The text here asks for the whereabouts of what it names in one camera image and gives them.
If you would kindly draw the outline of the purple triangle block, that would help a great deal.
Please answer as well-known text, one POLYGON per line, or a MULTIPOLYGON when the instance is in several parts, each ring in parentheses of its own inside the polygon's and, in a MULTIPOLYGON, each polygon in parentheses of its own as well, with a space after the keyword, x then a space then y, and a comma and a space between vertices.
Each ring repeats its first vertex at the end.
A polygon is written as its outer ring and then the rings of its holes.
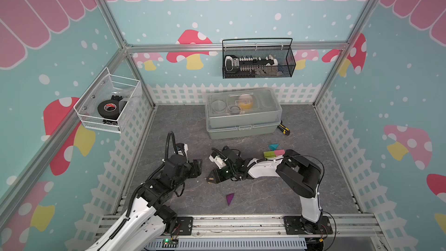
POLYGON ((226 202, 227 202, 227 205, 228 205, 228 206, 232 203, 234 196, 235 196, 234 193, 228 194, 228 195, 226 196, 226 202))

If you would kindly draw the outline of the green block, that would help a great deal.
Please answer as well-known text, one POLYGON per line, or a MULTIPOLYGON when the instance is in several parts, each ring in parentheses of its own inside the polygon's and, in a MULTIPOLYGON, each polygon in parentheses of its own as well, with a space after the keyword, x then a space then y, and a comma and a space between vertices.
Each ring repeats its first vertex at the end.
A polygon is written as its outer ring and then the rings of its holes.
POLYGON ((276 157, 276 154, 274 151, 263 152, 263 155, 264 155, 265 159, 271 159, 271 158, 276 157))

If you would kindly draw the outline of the teal triangle block top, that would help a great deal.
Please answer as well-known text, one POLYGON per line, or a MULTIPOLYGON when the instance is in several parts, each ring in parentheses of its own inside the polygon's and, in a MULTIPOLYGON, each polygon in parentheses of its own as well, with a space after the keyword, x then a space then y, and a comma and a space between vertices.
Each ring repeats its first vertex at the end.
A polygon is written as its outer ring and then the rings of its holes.
POLYGON ((279 147, 279 144, 269 144, 269 145, 268 145, 268 149, 269 149, 270 151, 275 151, 275 150, 278 149, 278 147, 279 147))

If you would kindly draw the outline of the pink block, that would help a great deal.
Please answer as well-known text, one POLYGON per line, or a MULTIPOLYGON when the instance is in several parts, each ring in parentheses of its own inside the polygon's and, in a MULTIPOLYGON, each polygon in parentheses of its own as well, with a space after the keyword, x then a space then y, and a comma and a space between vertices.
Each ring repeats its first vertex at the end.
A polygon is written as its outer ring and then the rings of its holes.
POLYGON ((281 155, 284 155, 285 154, 285 150, 276 150, 276 151, 274 151, 274 153, 275 153, 275 156, 281 156, 281 155))

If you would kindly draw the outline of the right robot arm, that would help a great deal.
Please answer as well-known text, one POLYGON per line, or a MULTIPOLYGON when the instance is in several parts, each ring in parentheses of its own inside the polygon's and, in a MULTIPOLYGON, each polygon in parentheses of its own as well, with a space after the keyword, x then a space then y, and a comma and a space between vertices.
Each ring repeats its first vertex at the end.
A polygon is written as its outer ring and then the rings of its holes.
POLYGON ((277 158, 242 159, 241 153, 223 147, 213 148, 209 156, 217 168, 207 177, 210 184, 226 180, 234 182, 263 177, 279 177, 296 193, 301 202, 298 227, 307 234, 317 234, 322 227, 323 210, 319 187, 325 175, 322 162, 315 164, 308 157, 288 149, 277 158))

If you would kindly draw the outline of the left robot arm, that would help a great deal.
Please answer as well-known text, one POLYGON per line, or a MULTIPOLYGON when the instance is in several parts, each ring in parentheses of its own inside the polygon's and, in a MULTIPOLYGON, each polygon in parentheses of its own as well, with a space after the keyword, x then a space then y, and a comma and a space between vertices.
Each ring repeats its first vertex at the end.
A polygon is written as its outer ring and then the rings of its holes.
POLYGON ((174 233, 177 214, 166 202, 180 197, 185 181, 202 172, 202 161, 190 161, 187 150, 186 144, 176 143, 172 131, 167 134, 163 163, 137 186, 127 210, 89 251, 141 251, 157 237, 174 233))

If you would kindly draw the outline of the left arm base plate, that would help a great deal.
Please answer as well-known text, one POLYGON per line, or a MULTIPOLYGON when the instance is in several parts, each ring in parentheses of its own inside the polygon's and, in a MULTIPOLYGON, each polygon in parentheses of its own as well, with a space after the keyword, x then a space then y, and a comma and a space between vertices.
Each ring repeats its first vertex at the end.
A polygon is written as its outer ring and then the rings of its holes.
POLYGON ((166 233, 172 237, 192 235, 193 217, 177 217, 175 222, 166 225, 166 233))

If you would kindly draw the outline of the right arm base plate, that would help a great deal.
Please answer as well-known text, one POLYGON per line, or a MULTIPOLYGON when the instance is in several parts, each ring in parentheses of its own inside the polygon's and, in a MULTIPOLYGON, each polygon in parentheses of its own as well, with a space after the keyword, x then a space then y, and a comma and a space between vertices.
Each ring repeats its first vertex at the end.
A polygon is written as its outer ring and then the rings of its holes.
POLYGON ((329 217, 321 216, 316 223, 306 220, 302 216, 284 216, 284 227, 287 235, 316 235, 333 234, 333 225, 329 217))

